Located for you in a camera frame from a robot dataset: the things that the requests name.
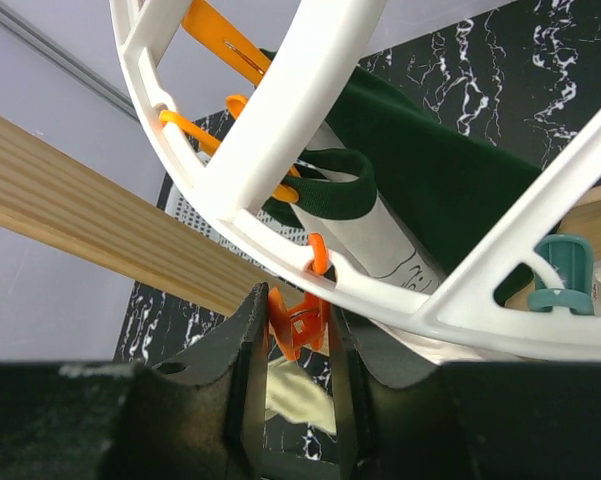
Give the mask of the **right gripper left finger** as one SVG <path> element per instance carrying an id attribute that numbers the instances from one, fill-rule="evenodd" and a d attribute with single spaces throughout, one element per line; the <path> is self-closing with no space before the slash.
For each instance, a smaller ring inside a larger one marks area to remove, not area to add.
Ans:
<path id="1" fill-rule="evenodd" d="M 0 479 L 256 479 L 265 284 L 175 356 L 0 363 Z"/>

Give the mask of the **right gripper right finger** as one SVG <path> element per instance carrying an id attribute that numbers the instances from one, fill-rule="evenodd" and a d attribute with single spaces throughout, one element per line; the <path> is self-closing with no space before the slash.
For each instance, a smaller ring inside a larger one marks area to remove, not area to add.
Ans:
<path id="1" fill-rule="evenodd" d="M 328 327 L 344 479 L 601 479 L 601 363 L 434 364 L 369 320 Z"/>

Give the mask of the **cream sock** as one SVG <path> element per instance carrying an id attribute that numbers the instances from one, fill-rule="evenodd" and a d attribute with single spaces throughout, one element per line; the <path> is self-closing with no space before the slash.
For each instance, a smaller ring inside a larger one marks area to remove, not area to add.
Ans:
<path id="1" fill-rule="evenodd" d="M 332 398 L 295 363 L 268 365 L 264 418 L 276 416 L 292 424 L 310 424 L 329 435 L 337 433 Z"/>

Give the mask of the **white round clip hanger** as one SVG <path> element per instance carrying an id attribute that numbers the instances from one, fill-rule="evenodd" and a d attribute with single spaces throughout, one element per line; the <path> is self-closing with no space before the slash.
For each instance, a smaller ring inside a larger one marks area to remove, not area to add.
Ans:
<path id="1" fill-rule="evenodd" d="M 430 357 L 601 360 L 601 288 L 546 258 L 601 257 L 601 70 L 562 43 L 573 2 L 459 23 L 359 64 L 381 1 L 304 1 L 258 47 L 208 1 L 110 3 L 139 122 L 222 237 Z M 523 23 L 520 33 L 514 21 Z"/>

